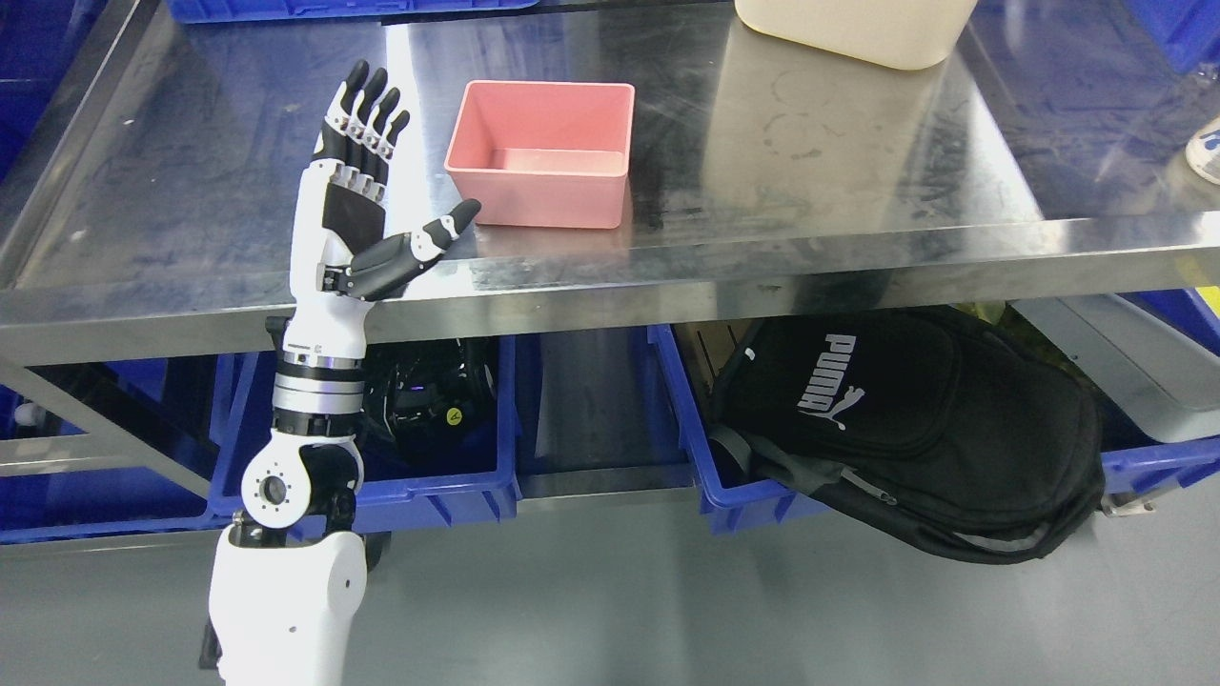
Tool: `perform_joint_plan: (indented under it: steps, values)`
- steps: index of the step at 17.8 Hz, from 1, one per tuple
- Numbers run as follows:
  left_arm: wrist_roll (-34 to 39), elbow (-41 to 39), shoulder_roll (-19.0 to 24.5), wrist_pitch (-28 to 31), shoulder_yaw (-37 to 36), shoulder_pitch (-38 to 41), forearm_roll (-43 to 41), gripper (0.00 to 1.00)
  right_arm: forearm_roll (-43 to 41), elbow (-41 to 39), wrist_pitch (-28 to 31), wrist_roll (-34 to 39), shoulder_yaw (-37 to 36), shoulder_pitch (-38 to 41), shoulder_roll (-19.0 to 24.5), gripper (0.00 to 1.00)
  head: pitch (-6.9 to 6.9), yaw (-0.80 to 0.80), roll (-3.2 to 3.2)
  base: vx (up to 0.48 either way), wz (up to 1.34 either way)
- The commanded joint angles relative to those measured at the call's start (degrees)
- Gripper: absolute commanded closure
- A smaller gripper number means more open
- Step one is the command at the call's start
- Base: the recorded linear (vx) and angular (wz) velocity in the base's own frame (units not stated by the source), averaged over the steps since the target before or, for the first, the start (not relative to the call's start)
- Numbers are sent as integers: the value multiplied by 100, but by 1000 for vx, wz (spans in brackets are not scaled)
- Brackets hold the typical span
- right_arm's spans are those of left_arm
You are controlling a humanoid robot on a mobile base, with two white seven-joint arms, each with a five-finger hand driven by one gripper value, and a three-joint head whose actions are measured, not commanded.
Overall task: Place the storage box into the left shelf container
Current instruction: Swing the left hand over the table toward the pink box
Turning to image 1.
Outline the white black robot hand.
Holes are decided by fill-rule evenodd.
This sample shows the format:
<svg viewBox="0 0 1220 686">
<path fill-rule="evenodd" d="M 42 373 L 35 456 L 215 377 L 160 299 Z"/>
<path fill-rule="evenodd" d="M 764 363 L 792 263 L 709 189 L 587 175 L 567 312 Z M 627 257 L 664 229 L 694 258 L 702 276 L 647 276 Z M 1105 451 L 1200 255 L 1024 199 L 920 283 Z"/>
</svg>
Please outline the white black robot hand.
<svg viewBox="0 0 1220 686">
<path fill-rule="evenodd" d="M 458 203 L 422 229 L 388 232 L 396 142 L 411 114 L 386 70 L 357 60 L 340 81 L 300 175 L 289 249 L 294 312 L 279 341 L 288 363 L 353 370 L 366 355 L 375 304 L 403 295 L 475 225 Z"/>
</svg>

